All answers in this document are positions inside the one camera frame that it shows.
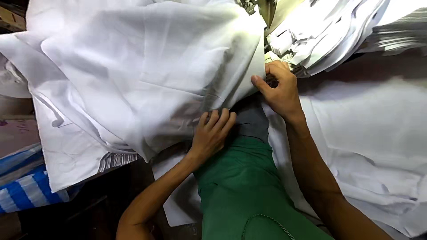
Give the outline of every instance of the wrist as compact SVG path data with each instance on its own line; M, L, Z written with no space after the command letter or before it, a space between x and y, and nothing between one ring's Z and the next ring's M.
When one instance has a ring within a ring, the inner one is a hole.
M199 154L196 151L190 149L190 151L181 160L181 163L184 164L191 172L193 172L197 170L206 159L207 158L202 154Z
M283 119L287 126L290 126L298 136L302 138L310 136L310 130L308 129L304 113L293 117L283 117Z

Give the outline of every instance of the blue and white striped cloth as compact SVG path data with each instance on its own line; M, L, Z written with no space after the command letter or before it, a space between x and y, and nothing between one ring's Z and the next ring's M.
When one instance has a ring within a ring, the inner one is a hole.
M23 152L0 159L0 170L2 170L0 179L13 176L16 173L14 181L9 180L7 184L0 186L0 214L70 200L66 190L52 193L44 164L32 167L24 172L20 171L20 169L25 169L26 166L31 166L32 163L37 163L42 159L41 150L37 150L34 153L27 154L25 159L15 158L10 161L11 157L16 157L18 154L22 155Z
M38 171L0 187L0 214L69 200L65 190L52 193L47 172Z

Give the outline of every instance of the forearm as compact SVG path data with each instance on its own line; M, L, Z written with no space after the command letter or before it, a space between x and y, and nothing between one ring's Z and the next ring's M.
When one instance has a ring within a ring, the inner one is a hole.
M322 160L302 114L292 123L286 123L292 167L299 187L307 201L317 203L319 198L341 197L341 190Z
M145 229L144 223L164 204L170 194L195 170L198 161L187 154L171 170L141 192L125 210L119 221L117 238L128 228Z
M322 160L305 118L287 122L292 166L305 199L338 240L391 239L352 206Z

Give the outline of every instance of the cardboard box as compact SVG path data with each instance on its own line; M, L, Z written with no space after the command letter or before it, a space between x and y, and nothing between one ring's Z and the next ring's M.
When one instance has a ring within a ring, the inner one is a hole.
M25 18L0 7L0 26L12 32L24 31Z

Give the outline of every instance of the green trousers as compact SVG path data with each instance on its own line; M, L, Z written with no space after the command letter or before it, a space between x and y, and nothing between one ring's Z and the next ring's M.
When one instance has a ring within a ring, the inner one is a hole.
M194 173L203 240L331 240L294 208L268 143L239 136Z

